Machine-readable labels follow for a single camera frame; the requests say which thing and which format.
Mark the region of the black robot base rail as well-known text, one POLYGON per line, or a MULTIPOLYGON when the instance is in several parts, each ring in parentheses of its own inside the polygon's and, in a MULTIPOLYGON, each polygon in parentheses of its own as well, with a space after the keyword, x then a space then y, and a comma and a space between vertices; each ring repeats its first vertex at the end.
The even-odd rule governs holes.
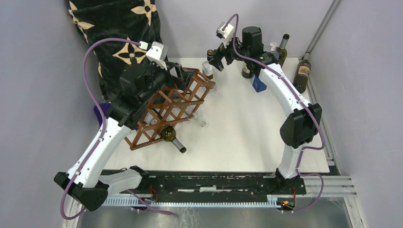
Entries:
POLYGON ((265 202, 267 196, 304 195, 301 177, 286 180, 275 173, 222 171, 151 171, 130 191, 156 194, 158 203, 265 202))

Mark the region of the purple cloth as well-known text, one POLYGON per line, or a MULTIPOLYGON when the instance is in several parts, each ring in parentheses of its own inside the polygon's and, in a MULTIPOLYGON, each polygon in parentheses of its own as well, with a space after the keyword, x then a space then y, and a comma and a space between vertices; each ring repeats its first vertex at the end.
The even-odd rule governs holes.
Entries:
MULTIPOLYGON (((100 103, 99 106, 101 107, 102 113, 105 115, 107 110, 110 107, 110 103, 100 103)), ((96 105, 93 107, 93 111, 95 113, 95 116, 96 116, 96 118, 98 120, 99 125, 101 125, 102 122, 103 122, 102 121, 102 116, 101 116, 101 112, 99 111, 99 109, 98 109, 98 107, 96 105)))

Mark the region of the black floral plush blanket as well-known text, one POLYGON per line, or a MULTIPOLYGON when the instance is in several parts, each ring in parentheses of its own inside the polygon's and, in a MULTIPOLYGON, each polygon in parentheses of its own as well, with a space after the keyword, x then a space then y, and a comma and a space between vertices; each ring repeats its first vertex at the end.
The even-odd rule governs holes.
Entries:
POLYGON ((148 64, 136 42, 161 43, 161 21, 154 0, 66 0, 65 6, 84 41, 93 45, 102 97, 112 101, 124 69, 148 64))

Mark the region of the tall clear glass bottle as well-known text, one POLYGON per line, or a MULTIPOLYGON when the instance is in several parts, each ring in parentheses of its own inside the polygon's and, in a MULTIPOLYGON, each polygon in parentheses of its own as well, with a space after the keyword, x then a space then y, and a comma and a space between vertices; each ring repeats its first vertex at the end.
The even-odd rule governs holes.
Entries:
MULTIPOLYGON (((197 122, 200 127, 204 127, 206 125, 206 121, 203 119, 202 115, 199 114, 197 111, 194 111, 196 105, 190 105, 185 108, 185 111, 180 115, 181 108, 174 107, 171 110, 171 114, 168 115, 167 121, 173 121, 174 117, 178 117, 179 119, 187 118, 190 121, 197 122)), ((147 125, 157 124, 157 119, 151 114, 147 113, 144 120, 144 123, 147 125)))

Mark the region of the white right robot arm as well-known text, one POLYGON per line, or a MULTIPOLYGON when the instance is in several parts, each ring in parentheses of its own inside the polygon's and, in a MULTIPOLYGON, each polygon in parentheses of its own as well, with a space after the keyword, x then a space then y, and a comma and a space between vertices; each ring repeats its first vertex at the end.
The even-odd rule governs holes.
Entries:
POLYGON ((277 192, 286 194, 293 189, 298 179, 300 152, 308 147, 318 133, 322 108, 311 104, 298 92, 284 74, 278 59, 264 51, 259 27, 250 26, 242 30, 242 41, 235 37, 235 27, 221 23, 216 31, 222 43, 215 50, 208 50, 207 60, 219 71, 234 60, 242 61, 247 69, 266 85, 280 103, 286 120, 280 127, 280 137, 285 144, 282 160, 276 169, 274 186, 277 192))

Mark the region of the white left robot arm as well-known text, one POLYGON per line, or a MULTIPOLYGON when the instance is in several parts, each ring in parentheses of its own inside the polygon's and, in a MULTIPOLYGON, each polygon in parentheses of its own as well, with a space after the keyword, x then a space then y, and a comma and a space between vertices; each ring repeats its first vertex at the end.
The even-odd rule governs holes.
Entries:
POLYGON ((173 62, 167 62, 166 68, 155 63, 127 66, 99 132, 77 163, 67 172, 58 172, 54 182, 89 211, 101 207, 107 197, 126 190, 145 193, 149 189, 145 178, 148 173, 138 166, 110 175, 101 173, 117 146, 145 114, 149 100, 164 87, 185 90, 197 71, 173 62))

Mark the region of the brown wooden wine rack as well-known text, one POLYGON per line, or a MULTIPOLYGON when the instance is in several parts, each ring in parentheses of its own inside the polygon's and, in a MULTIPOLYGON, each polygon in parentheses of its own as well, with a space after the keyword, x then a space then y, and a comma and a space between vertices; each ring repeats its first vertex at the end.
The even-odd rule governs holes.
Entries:
POLYGON ((134 138, 125 137, 129 149, 134 151, 155 143, 164 142, 159 135, 163 128, 168 125, 175 128, 177 124, 189 121, 187 118, 179 119, 176 116, 173 121, 167 121, 166 119, 171 114, 171 110, 174 107, 180 107, 181 115, 187 106, 196 105, 194 111, 197 111, 214 86, 215 83, 197 69, 196 74, 192 77, 189 86, 185 90, 169 87, 162 88, 146 105, 145 113, 135 125, 134 138), (153 125, 145 124, 143 120, 147 113, 151 113, 158 123, 153 125))

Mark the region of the green wine bottle black cap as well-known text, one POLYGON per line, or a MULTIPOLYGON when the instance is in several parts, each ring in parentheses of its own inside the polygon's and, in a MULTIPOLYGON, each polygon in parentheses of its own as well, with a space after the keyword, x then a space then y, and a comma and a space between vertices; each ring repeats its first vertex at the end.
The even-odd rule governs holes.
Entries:
POLYGON ((255 76, 255 66, 256 64, 253 61, 249 60, 244 60, 242 69, 241 69, 241 75, 245 79, 252 79, 255 76))

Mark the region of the grey aluminium wall rail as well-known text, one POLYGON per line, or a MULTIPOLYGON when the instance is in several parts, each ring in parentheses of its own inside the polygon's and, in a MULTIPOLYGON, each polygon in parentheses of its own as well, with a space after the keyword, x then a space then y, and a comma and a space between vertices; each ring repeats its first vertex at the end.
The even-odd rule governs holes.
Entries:
POLYGON ((335 12, 339 8, 339 5, 342 3, 342 0, 333 0, 332 3, 330 4, 327 12, 325 13, 322 21, 320 22, 316 32, 314 33, 307 49, 305 50, 305 53, 310 53, 312 54, 315 46, 319 42, 320 38, 324 34, 330 20, 334 16, 335 12))

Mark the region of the clear liquor bottle black cap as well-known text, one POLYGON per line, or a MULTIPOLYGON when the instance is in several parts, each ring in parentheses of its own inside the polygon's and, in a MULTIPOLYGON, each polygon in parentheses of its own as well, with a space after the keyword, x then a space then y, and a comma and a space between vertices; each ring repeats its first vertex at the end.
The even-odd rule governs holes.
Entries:
POLYGON ((218 70, 216 67, 209 63, 210 57, 213 55, 213 50, 209 49, 207 51, 207 60, 202 63, 202 73, 206 75, 211 81, 215 83, 215 86, 211 89, 212 91, 217 91, 217 76, 218 70))

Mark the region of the green wine bottle grey cap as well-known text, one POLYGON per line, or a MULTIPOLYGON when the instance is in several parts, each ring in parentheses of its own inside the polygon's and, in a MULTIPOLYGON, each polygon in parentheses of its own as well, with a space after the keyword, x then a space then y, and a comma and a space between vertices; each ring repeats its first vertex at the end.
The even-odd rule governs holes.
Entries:
POLYGON ((279 53, 278 63, 280 64, 281 67, 284 65, 288 55, 286 50, 288 40, 289 40, 289 34, 284 34, 280 42, 280 45, 277 47, 277 52, 279 53))

